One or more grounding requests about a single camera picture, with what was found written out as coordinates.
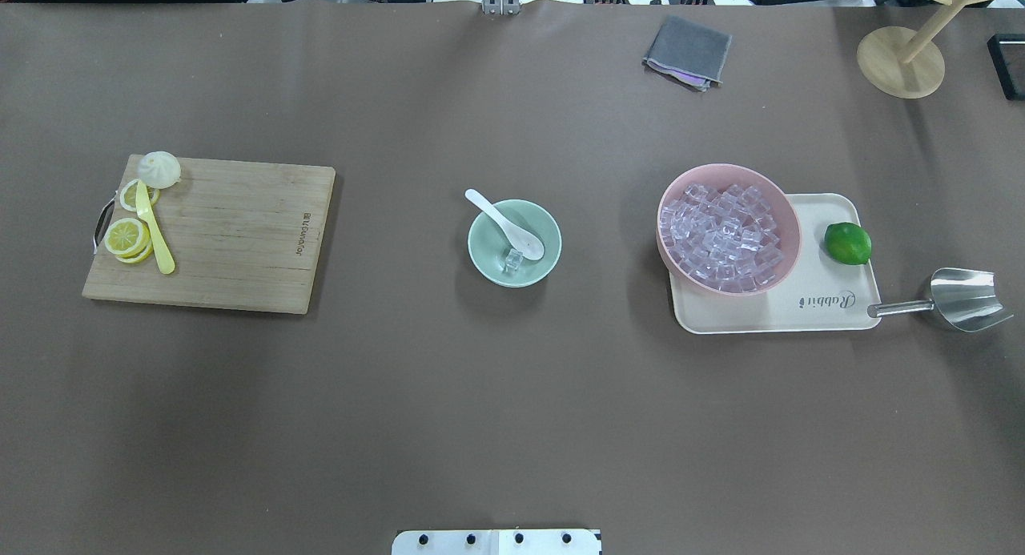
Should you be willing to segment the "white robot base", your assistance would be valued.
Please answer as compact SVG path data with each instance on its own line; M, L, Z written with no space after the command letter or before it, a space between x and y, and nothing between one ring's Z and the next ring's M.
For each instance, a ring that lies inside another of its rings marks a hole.
M392 554L601 554L601 532L591 529L406 530Z

